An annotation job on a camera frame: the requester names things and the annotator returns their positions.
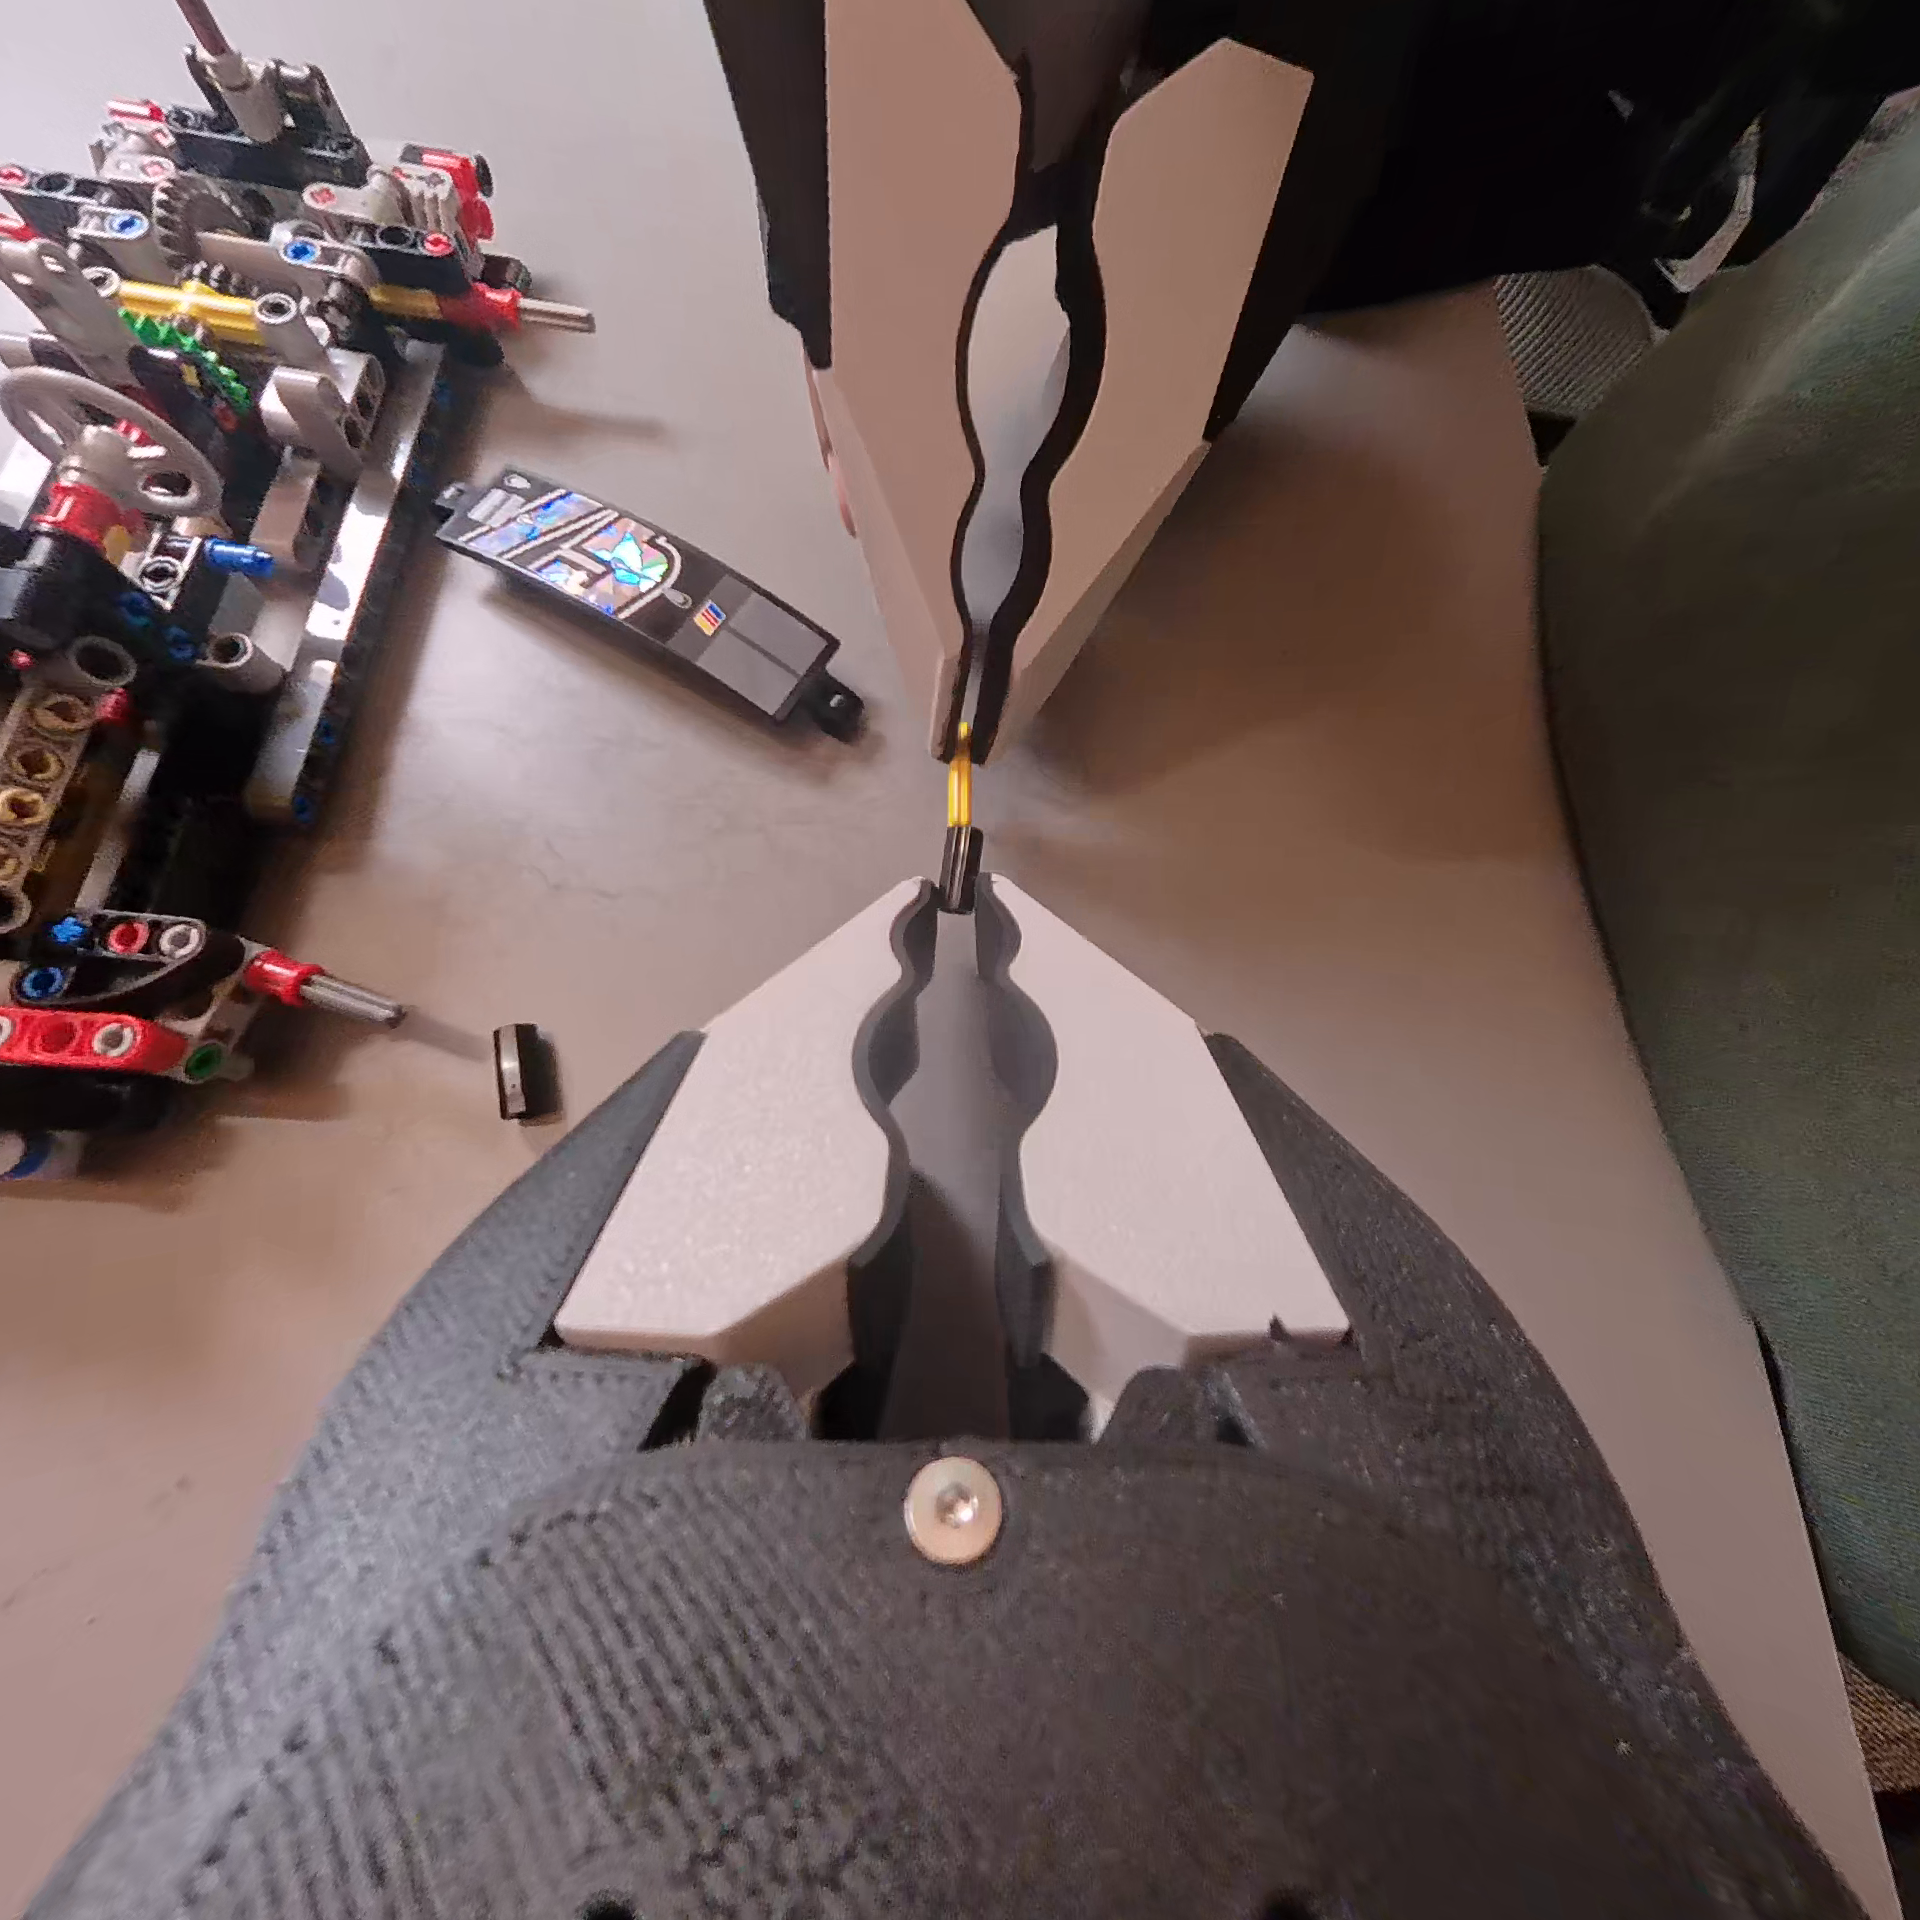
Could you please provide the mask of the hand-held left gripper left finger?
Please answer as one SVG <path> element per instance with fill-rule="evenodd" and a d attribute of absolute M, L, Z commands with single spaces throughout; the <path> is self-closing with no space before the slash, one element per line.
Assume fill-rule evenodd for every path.
<path fill-rule="evenodd" d="M 893 887 L 694 1044 L 554 1318 L 560 1344 L 877 1386 L 910 1293 L 910 1151 L 933 887 Z"/>

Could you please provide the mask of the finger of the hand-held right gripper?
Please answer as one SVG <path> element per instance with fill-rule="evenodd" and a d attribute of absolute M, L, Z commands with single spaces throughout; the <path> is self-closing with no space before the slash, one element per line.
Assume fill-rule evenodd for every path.
<path fill-rule="evenodd" d="M 979 637 L 971 748 L 1048 702 L 1185 491 L 1314 78 L 1231 36 L 1088 134 L 1053 220 L 1057 407 Z"/>
<path fill-rule="evenodd" d="M 1032 145 L 1036 4 L 824 8 L 832 469 L 927 734 L 992 734 L 1004 687 L 962 585 L 985 463 L 973 321 Z"/>

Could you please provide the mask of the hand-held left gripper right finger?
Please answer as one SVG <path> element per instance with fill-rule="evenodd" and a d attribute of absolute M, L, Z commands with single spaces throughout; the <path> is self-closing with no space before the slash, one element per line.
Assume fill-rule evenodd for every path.
<path fill-rule="evenodd" d="M 1096 1432 L 1143 1371 L 1350 1318 L 1203 1027 L 1000 876 L 975 964 L 1004 1101 L 996 1306 L 1013 1432 Z"/>

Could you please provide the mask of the black stickered lego panel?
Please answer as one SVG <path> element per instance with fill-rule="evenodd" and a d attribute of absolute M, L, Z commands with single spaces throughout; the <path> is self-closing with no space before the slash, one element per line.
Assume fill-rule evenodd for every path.
<path fill-rule="evenodd" d="M 434 514 L 451 553 L 728 708 L 841 744 L 866 729 L 824 625 L 656 520 L 518 465 L 445 486 Z"/>

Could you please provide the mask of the lego car chassis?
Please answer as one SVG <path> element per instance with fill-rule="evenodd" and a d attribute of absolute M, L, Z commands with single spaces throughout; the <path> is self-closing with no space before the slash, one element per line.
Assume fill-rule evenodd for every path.
<path fill-rule="evenodd" d="M 371 155 L 321 67 L 179 15 L 199 103 L 4 164 L 4 1184 L 246 1079 L 271 1004 L 407 1017 L 250 899 L 323 813 L 472 373 L 594 333 L 497 250 L 485 157 Z"/>

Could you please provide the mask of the green chair cushion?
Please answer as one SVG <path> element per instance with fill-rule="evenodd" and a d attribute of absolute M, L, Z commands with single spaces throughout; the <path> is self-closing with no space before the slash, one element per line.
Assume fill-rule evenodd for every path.
<path fill-rule="evenodd" d="M 1551 455 L 1539 606 L 1587 895 L 1836 1639 L 1916 1698 L 1914 119 Z"/>

